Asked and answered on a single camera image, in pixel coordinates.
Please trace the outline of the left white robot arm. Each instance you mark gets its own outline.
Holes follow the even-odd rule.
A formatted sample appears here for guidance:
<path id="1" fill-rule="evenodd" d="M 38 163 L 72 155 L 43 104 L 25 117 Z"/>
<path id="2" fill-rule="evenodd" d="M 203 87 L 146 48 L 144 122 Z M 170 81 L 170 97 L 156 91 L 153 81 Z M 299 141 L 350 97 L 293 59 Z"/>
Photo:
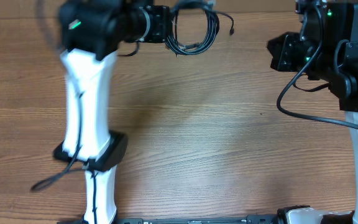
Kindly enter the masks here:
<path id="1" fill-rule="evenodd" d="M 67 1 L 59 10 L 66 68 L 67 129 L 54 158 L 80 162 L 86 179 L 82 223 L 113 223 L 117 165 L 128 137 L 110 130 L 110 81 L 121 42 L 162 43 L 172 28 L 168 6 L 152 1 Z"/>

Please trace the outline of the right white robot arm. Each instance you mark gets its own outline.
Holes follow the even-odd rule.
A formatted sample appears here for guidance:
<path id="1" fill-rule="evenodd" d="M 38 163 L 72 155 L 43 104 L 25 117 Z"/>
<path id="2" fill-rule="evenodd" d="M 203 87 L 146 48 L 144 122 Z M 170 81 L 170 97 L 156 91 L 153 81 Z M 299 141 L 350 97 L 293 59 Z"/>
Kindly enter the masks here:
<path id="1" fill-rule="evenodd" d="M 321 122 L 349 129 L 354 151 L 356 206 L 350 212 L 316 210 L 306 205 L 281 208 L 273 223 L 358 223 L 358 1 L 297 1 L 299 32 L 286 32 L 267 42 L 270 66 L 292 72 L 296 80 L 323 80 L 339 100 L 344 120 Z"/>

